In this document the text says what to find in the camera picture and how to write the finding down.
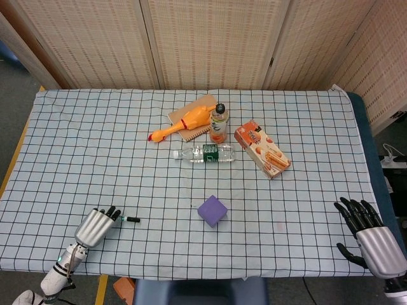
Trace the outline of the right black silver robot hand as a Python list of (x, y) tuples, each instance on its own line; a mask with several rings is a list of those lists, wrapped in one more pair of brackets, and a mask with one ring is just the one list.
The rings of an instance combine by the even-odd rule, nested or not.
[(360, 256), (350, 253), (345, 245), (336, 246), (349, 262), (368, 269), (383, 280), (399, 278), (406, 274), (406, 257), (390, 229), (370, 203), (340, 198), (334, 203), (355, 238)]

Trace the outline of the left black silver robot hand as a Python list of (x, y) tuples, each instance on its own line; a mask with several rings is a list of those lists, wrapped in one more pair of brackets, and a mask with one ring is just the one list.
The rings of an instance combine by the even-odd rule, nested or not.
[(120, 215), (121, 210), (116, 209), (115, 206), (111, 206), (106, 212), (92, 209), (75, 232), (76, 242), (85, 248), (96, 247)]

